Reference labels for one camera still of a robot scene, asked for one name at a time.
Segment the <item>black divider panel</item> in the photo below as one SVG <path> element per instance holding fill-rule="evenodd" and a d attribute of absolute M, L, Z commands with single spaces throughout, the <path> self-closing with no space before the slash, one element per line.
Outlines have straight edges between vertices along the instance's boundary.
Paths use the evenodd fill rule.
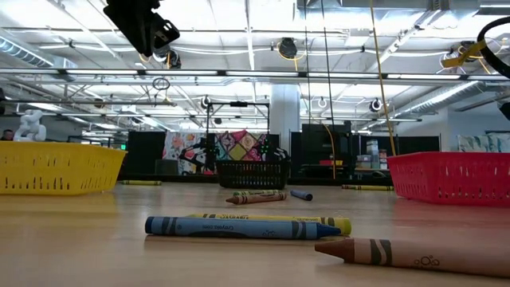
<path fill-rule="evenodd" d="M 354 135 L 352 151 L 354 155 L 368 155 L 367 143 L 376 140 L 380 149 L 386 150 L 388 156 L 392 155 L 389 136 Z M 395 136 L 394 147 L 397 155 L 405 155 L 422 151 L 440 151 L 438 136 Z"/>
<path fill-rule="evenodd" d="M 124 173 L 154 174 L 155 162 L 163 157 L 164 132 L 129 132 Z"/>

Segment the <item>white structural column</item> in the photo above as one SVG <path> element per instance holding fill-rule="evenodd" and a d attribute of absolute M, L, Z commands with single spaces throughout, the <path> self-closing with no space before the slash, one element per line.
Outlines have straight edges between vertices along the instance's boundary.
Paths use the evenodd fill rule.
<path fill-rule="evenodd" d="M 280 147 L 291 153 L 291 133 L 300 130 L 300 86 L 273 85 L 269 128 L 280 136 Z"/>

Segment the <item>floral patterned cloth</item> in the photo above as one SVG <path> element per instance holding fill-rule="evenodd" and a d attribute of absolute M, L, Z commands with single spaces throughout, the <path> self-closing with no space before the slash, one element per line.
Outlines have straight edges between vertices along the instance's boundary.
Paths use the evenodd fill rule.
<path fill-rule="evenodd" d="M 206 163 L 206 135 L 204 133 L 167 132 L 163 159 L 177 163 L 179 175 L 199 175 Z"/>

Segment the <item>white robot figure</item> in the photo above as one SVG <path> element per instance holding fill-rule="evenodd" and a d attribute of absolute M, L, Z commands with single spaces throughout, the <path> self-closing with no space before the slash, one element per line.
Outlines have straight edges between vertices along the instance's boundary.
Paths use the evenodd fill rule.
<path fill-rule="evenodd" d="M 19 129 L 14 133 L 14 141 L 43 142 L 46 140 L 46 127 L 41 124 L 41 110 L 26 110 L 21 116 Z"/>

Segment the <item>stacked storage bins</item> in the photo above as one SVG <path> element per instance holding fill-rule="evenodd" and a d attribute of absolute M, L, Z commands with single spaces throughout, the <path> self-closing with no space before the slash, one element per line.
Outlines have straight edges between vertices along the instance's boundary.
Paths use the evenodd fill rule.
<path fill-rule="evenodd" d="M 366 152 L 356 157 L 357 168 L 387 170 L 387 152 L 386 149 L 379 148 L 377 140 L 368 140 Z"/>

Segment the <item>red plastic basket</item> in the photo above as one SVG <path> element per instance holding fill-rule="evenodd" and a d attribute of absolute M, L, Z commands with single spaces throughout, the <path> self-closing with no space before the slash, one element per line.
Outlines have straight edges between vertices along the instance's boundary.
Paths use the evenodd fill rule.
<path fill-rule="evenodd" d="M 510 207 L 510 153 L 428 151 L 387 161 L 400 197 L 443 205 Z"/>

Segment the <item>long ceiling light strip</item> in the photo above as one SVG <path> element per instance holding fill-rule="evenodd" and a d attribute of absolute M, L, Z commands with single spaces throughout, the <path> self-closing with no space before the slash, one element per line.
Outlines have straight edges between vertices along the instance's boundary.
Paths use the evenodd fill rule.
<path fill-rule="evenodd" d="M 317 78 L 317 79 L 356 79 L 371 80 L 379 78 L 377 73 L 332 73 L 332 72 L 276 72 L 276 71 L 238 71 L 238 70 L 186 70 L 186 69 L 19 69 L 0 68 L 0 74 L 41 74 L 57 76 L 174 76 L 174 77 L 276 77 L 276 78 Z M 500 75 L 466 74 L 420 74 L 420 73 L 382 73 L 383 80 L 416 81 L 510 81 Z"/>

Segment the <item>black plastic basket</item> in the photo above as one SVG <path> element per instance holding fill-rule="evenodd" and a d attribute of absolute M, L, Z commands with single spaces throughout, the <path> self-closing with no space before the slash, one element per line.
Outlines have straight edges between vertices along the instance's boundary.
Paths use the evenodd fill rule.
<path fill-rule="evenodd" d="M 222 160 L 215 163 L 221 187 L 282 190 L 289 175 L 288 161 Z"/>

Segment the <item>teal patterned cloth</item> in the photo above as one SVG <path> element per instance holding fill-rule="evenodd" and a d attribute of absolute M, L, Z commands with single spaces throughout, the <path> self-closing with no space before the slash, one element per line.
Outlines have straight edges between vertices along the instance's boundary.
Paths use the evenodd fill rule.
<path fill-rule="evenodd" d="M 510 133 L 488 133 L 482 136 L 458 136 L 458 151 L 510 153 Z"/>

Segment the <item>yellow plastic basket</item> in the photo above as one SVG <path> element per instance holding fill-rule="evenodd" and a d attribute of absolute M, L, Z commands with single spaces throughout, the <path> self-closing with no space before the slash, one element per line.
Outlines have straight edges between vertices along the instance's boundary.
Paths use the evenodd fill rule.
<path fill-rule="evenodd" d="M 80 143 L 0 141 L 0 195 L 110 191 L 126 154 Z"/>

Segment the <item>colourful patchwork quilt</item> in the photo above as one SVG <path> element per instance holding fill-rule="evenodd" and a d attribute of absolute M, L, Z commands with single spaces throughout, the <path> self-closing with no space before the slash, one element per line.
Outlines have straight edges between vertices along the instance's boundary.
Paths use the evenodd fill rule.
<path fill-rule="evenodd" d="M 247 130 L 216 134 L 216 160 L 262 161 L 261 146 L 266 137 L 265 133 L 252 133 Z"/>

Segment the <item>black cabinet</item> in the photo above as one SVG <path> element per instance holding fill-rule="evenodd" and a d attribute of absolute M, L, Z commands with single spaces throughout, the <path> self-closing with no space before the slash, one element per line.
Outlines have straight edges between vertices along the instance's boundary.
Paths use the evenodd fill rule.
<path fill-rule="evenodd" d="M 302 124 L 300 132 L 291 133 L 291 177 L 348 179 L 353 176 L 351 122 L 340 125 Z M 342 166 L 321 166 L 322 159 L 343 161 Z"/>

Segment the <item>black robot station frame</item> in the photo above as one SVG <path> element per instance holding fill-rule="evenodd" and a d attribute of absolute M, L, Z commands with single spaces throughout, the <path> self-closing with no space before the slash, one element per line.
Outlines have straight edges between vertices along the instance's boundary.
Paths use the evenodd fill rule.
<path fill-rule="evenodd" d="M 270 104 L 269 103 L 256 103 L 256 102 L 245 102 L 245 101 L 230 101 L 227 103 L 230 107 L 234 108 L 247 108 L 254 107 L 258 110 L 266 119 L 267 127 L 265 129 L 266 133 L 270 133 Z M 214 102 L 212 100 L 208 100 L 206 102 L 206 166 L 210 169 L 212 173 L 215 172 L 215 140 L 214 138 L 210 138 L 210 120 L 213 115 L 218 112 L 221 108 L 223 108 L 226 103 Z"/>

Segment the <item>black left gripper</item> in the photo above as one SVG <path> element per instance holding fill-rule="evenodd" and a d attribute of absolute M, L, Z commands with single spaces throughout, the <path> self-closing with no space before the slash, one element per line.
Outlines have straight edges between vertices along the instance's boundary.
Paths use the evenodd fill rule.
<path fill-rule="evenodd" d="M 156 49 L 180 38 L 178 28 L 155 12 L 161 0 L 106 0 L 104 14 L 136 51 L 150 57 Z"/>

